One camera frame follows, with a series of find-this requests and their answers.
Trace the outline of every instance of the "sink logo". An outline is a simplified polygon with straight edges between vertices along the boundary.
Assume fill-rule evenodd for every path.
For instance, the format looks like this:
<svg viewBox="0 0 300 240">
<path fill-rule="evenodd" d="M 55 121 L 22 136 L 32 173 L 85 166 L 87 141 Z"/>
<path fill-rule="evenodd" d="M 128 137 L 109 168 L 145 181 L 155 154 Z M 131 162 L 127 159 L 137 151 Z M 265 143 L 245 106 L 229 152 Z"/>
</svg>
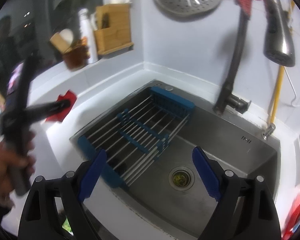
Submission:
<svg viewBox="0 0 300 240">
<path fill-rule="evenodd" d="M 248 138 L 246 138 L 245 136 L 241 137 L 242 140 L 246 141 L 247 143 L 251 143 L 252 141 Z"/>
</svg>

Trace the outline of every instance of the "shower head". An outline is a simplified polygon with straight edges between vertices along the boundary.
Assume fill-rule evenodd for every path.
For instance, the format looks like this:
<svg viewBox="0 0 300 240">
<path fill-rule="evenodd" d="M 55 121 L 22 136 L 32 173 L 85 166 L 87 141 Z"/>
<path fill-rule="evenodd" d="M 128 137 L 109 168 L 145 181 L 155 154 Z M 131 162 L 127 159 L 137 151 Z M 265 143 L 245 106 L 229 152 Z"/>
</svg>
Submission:
<svg viewBox="0 0 300 240">
<path fill-rule="evenodd" d="M 295 65 L 292 36 L 287 17 L 280 0 L 264 0 L 268 27 L 265 34 L 264 55 L 271 61 L 286 67 Z"/>
</svg>

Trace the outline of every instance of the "window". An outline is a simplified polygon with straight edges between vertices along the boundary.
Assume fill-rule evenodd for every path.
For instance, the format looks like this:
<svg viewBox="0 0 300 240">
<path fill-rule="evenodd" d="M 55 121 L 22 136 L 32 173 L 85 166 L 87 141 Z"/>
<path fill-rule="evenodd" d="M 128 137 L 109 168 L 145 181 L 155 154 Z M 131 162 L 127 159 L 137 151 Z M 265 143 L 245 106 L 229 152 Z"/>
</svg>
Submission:
<svg viewBox="0 0 300 240">
<path fill-rule="evenodd" d="M 38 73 L 62 61 L 50 37 L 65 28 L 80 37 L 78 11 L 95 12 L 102 0 L 8 0 L 0 11 L 0 93 L 15 66 L 29 54 L 40 58 Z"/>
</svg>

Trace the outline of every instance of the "kitchen faucet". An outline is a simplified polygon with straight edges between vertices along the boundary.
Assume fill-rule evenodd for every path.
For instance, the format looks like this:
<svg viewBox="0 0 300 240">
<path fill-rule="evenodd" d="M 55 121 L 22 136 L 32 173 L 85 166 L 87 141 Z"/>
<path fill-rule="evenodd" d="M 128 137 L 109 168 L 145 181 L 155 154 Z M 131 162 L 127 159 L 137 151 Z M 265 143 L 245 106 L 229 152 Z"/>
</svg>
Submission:
<svg viewBox="0 0 300 240">
<path fill-rule="evenodd" d="M 281 2 L 280 0 L 264 0 L 264 3 L 268 26 L 265 34 L 263 53 L 269 60 L 279 65 L 293 67 L 295 65 L 294 44 Z M 244 48 L 248 21 L 249 16 L 241 10 L 237 41 L 228 76 L 222 85 L 218 100 L 213 108 L 216 114 L 223 115 L 227 105 L 241 114 L 246 112 L 250 106 L 251 102 L 246 102 L 232 94 L 235 76 Z"/>
</svg>

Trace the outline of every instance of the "human hand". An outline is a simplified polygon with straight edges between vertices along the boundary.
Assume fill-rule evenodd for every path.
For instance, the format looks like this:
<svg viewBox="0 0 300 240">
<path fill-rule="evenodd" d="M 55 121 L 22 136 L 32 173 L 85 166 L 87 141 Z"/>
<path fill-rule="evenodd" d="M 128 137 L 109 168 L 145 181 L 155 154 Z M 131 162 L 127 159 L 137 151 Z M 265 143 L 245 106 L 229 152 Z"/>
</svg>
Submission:
<svg viewBox="0 0 300 240">
<path fill-rule="evenodd" d="M 35 134 L 30 132 L 29 142 L 27 144 L 27 150 L 33 150 L 34 144 L 31 140 L 35 137 Z M 15 153 L 13 150 L 7 149 L 3 141 L 0 142 L 0 196 L 6 198 L 9 196 L 9 193 L 14 190 L 9 174 L 8 167 L 16 166 L 18 168 L 26 168 L 27 174 L 30 177 L 35 169 L 33 165 L 36 160 L 33 156 L 22 157 Z"/>
</svg>

